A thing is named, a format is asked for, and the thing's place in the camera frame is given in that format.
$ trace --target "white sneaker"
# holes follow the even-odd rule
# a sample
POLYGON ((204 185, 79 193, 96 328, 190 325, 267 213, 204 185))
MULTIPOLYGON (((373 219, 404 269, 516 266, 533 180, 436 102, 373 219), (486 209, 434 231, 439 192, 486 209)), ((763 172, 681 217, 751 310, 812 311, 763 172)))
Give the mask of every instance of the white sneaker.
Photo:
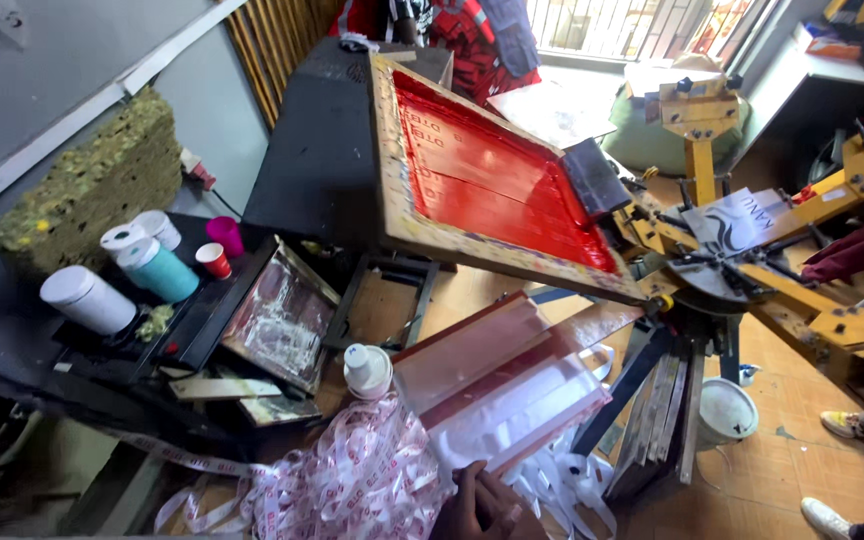
POLYGON ((819 533, 834 540, 849 540, 849 528, 852 524, 837 514, 835 510, 822 503, 821 500, 805 497, 801 500, 801 513, 805 521, 819 533))

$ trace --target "red paper cup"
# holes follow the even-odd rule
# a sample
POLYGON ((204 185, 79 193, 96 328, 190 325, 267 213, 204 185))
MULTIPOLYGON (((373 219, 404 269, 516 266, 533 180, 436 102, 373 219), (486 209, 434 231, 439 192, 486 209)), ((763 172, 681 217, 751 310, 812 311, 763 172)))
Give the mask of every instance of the red paper cup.
POLYGON ((195 260, 201 263, 209 274, 224 280, 233 274, 233 267, 229 265, 225 251, 222 244, 216 242, 205 244, 195 251, 195 260))
POLYGON ((228 215, 216 217, 208 220, 205 224, 205 233, 213 241, 222 244, 225 249, 225 256, 229 259, 235 259, 245 252, 242 247, 242 236, 239 235, 239 224, 228 215))

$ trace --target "white bucket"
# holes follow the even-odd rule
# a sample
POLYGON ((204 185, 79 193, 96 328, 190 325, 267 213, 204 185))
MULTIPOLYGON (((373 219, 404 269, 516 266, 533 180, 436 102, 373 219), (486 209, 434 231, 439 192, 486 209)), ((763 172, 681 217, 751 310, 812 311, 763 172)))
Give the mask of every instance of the white bucket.
POLYGON ((738 384, 721 376, 702 382, 699 403, 699 438, 696 452, 736 444, 759 427, 759 410, 738 384))

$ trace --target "white plastic container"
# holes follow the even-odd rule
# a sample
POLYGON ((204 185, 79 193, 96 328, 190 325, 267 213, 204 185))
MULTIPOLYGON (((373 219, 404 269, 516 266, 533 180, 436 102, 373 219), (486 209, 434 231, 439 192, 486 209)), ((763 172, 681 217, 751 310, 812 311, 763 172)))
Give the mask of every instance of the white plastic container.
POLYGON ((68 266, 45 279, 38 296, 96 334, 114 336, 136 317, 136 305, 85 266, 68 266))
POLYGON ((145 229, 150 237, 158 240, 162 247, 169 251, 176 251, 179 242, 183 241, 179 230, 162 210, 144 211, 136 215, 131 222, 145 229))
POLYGON ((372 401, 384 396, 392 383, 389 354, 375 345, 355 343, 345 349, 345 383, 356 398, 372 401))
POLYGON ((138 223, 126 223, 106 230, 102 238, 99 239, 99 245, 102 246, 103 250, 108 251, 114 259, 123 250, 148 236, 145 228, 138 223))
POLYGON ((758 427, 756 403, 738 384, 721 376, 702 382, 696 452, 736 444, 754 434, 758 427))

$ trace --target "red ink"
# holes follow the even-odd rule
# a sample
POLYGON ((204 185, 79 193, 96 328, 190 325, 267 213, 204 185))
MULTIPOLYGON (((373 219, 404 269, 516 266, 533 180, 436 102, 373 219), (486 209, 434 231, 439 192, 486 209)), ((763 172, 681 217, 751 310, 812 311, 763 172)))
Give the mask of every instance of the red ink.
POLYGON ((612 274, 616 261, 547 148, 392 72, 415 211, 612 274))

